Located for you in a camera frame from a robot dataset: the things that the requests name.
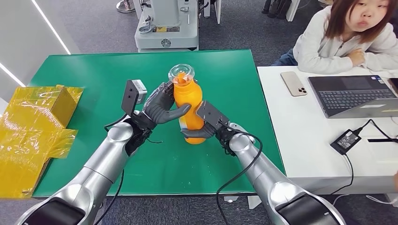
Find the wire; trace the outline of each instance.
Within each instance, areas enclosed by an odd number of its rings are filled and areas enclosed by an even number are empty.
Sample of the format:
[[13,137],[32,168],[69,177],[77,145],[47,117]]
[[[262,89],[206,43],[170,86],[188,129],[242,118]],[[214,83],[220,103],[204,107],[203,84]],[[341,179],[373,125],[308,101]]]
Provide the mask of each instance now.
[[376,125],[376,123],[375,123],[372,119],[370,119],[370,120],[365,124],[365,126],[366,126],[369,122],[372,122],[372,123],[373,123],[373,126],[376,127],[376,128],[380,131],[380,133],[382,133],[387,139],[389,139],[390,141],[395,142],[395,143],[398,144],[398,140],[397,140],[397,139],[393,139],[393,138],[391,138],[390,136],[388,136],[385,132],[383,132],[383,131]]
[[308,5],[310,4],[310,2],[311,2],[311,0],[308,0],[307,4],[305,4],[304,6],[302,6],[302,7],[300,7],[300,8],[297,8],[297,10],[302,9],[302,8],[308,6]]
[[228,126],[227,124],[223,123],[222,121],[220,121],[220,123],[221,123],[223,126],[225,126],[226,128],[228,128],[228,129],[230,129],[230,130],[232,130],[232,131],[235,131],[235,132],[240,133],[240,134],[243,134],[243,135],[251,136],[251,137],[253,137],[254,139],[256,139],[257,141],[259,141],[259,143],[260,143],[259,152],[258,152],[257,155],[254,157],[253,161],[252,161],[244,170],[242,170],[240,173],[238,173],[235,177],[233,177],[233,178],[230,179],[227,183],[225,183],[224,185],[222,185],[222,186],[217,190],[217,192],[215,193],[215,197],[216,197],[216,201],[217,201],[217,207],[218,207],[218,209],[220,210],[221,216],[222,216],[222,218],[224,219],[225,224],[226,224],[226,225],[229,225],[229,224],[228,224],[228,221],[227,221],[227,218],[225,217],[225,214],[224,214],[224,212],[222,211],[220,202],[219,202],[219,200],[218,200],[218,195],[220,194],[220,192],[221,192],[226,186],[228,186],[230,183],[234,182],[236,179],[238,179],[240,176],[242,176],[245,172],[247,172],[247,170],[249,170],[249,168],[254,164],[254,162],[260,157],[260,155],[261,155],[261,153],[262,153],[262,142],[261,142],[261,140],[260,140],[258,137],[254,136],[254,135],[252,135],[252,134],[249,134],[249,133],[247,133],[247,132],[243,132],[243,131],[240,131],[240,130],[236,130],[236,129],[234,129],[234,128]]
[[111,208],[112,204],[115,202],[116,197],[119,194],[120,189],[122,188],[123,178],[124,178],[124,169],[122,170],[122,177],[120,178],[120,183],[119,183],[119,187],[117,188],[116,194],[113,196],[113,199],[112,199],[111,203],[109,204],[108,208],[104,211],[104,214],[102,214],[102,216],[95,222],[94,225],[98,225],[98,223],[101,222],[101,220],[104,218],[104,216],[107,214],[107,212]]
[[127,116],[127,114],[124,114],[120,119],[116,120],[115,122],[110,123],[110,124],[108,124],[108,125],[105,125],[105,126],[104,126],[104,129],[108,132],[108,131],[109,131],[108,127],[111,127],[111,126],[113,126],[113,125],[119,123],[119,122],[122,121],[126,116]]
[[370,123],[370,121],[373,121],[373,120],[372,120],[372,119],[368,120],[368,121],[365,123],[365,125],[361,126],[361,129],[363,129],[364,127],[366,127],[366,126]]
[[153,142],[153,141],[151,141],[151,140],[149,140],[149,139],[147,139],[147,141],[149,141],[150,143],[154,143],[154,144],[160,144],[160,143],[163,143],[163,141],[160,141],[160,142]]
[[339,196],[337,196],[337,198],[333,201],[333,204],[332,204],[332,205],[335,205],[336,202],[337,202],[337,200],[338,200],[339,198],[344,197],[344,196],[347,196],[347,195],[350,195],[350,194],[344,194],[344,195],[339,195]]
[[370,196],[370,195],[367,195],[366,198],[368,198],[368,199],[370,199],[370,200],[372,200],[372,201],[375,201],[375,202],[377,202],[377,203],[386,204],[386,205],[392,205],[392,204],[398,202],[398,197],[395,198],[394,200],[392,200],[391,202],[382,202],[382,201],[378,200],[377,198],[372,197],[372,196]]
[[345,185],[345,186],[339,188],[337,191],[333,192],[331,195],[333,195],[333,194],[339,192],[339,191],[340,191],[341,189],[343,189],[343,188],[346,188],[346,187],[351,186],[351,185],[352,185],[352,182],[354,181],[354,168],[353,168],[353,166],[352,166],[351,160],[350,160],[350,158],[348,158],[348,156],[347,156],[346,154],[344,154],[344,156],[348,159],[348,162],[350,163],[350,167],[351,167],[351,181],[350,181],[350,184]]
[[391,121],[392,121],[393,123],[395,123],[396,125],[398,125],[398,123],[395,122],[395,120],[392,118],[392,116],[390,116],[390,118],[391,118]]

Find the robotic arm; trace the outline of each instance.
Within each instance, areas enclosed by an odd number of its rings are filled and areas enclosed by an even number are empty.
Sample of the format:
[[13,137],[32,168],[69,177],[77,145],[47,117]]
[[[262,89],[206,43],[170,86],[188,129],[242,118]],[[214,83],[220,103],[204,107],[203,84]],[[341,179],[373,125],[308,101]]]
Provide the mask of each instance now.
[[[157,124],[185,115],[190,105],[170,111],[174,104],[173,84],[162,83],[147,99],[143,110],[135,106],[145,99],[146,89],[140,80],[128,81],[122,101],[126,116],[115,124],[105,140],[85,163],[81,171],[54,195],[26,211],[18,225],[91,225],[111,185],[128,159],[150,136]],[[182,130],[186,137],[216,136],[225,151],[237,156],[243,168],[252,166],[246,175],[275,225],[345,225],[338,211],[323,198],[291,182],[261,153],[254,139],[241,132],[207,101],[197,109],[206,124],[201,130]]]
[[127,81],[122,109],[128,116],[115,124],[80,172],[54,195],[34,205],[18,225],[92,225],[101,203],[127,161],[157,124],[185,115],[191,105],[169,111],[174,104],[173,83],[162,83],[135,111],[146,95],[140,80]]
[[206,123],[201,130],[183,129],[185,137],[210,138],[220,141],[226,153],[237,156],[242,168],[250,168],[246,176],[262,200],[275,225],[345,225],[336,208],[289,180],[254,146],[254,138],[218,111],[209,102],[202,102],[196,114]]

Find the floor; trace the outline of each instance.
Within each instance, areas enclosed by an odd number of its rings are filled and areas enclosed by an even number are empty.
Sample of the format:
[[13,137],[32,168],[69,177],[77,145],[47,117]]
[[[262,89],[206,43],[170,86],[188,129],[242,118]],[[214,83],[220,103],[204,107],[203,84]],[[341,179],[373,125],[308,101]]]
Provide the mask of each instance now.
[[[260,13],[264,0],[223,0],[222,23],[217,25],[214,8],[211,18],[199,21],[199,48],[251,49],[257,66],[268,66],[295,44],[312,15],[320,10],[316,0],[300,9],[294,21],[270,19]],[[53,0],[70,35],[82,53],[136,52],[134,32],[138,24],[135,13],[121,14],[116,1]],[[374,195],[385,201],[383,195]],[[333,201],[336,196],[323,196]],[[9,225],[38,200],[0,201],[0,225]],[[262,205],[248,209],[247,200],[221,201],[232,225],[271,224]],[[337,209],[361,225],[394,225],[398,209],[375,203],[364,195],[342,197]],[[103,220],[103,225],[220,225],[222,217],[214,196],[173,198],[118,198]]]

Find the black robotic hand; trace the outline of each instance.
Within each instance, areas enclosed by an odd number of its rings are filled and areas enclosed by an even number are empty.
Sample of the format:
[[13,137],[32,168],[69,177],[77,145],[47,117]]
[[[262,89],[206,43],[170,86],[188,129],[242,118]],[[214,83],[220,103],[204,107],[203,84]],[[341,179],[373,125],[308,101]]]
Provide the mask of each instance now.
[[222,114],[208,101],[202,102],[196,110],[196,114],[205,121],[204,126],[199,130],[181,129],[181,133],[183,133],[186,138],[208,139],[215,135],[224,148],[225,153],[234,156],[235,153],[231,150],[229,142],[234,135],[241,132],[229,126],[230,120],[228,117]]
[[210,125],[210,123],[205,123],[202,129],[200,130],[188,130],[188,129],[181,129],[181,133],[183,133],[184,137],[198,137],[198,138],[211,138],[215,135],[216,129]]
[[161,83],[145,101],[142,111],[134,111],[130,114],[131,118],[124,120],[133,128],[133,136],[126,144],[128,155],[135,152],[145,142],[158,124],[177,119],[189,111],[190,104],[170,110],[175,101],[173,92],[172,82]]
[[144,103],[143,112],[155,123],[163,124],[185,115],[191,108],[184,104],[178,109],[170,110],[174,104],[174,85],[172,82],[162,83]]

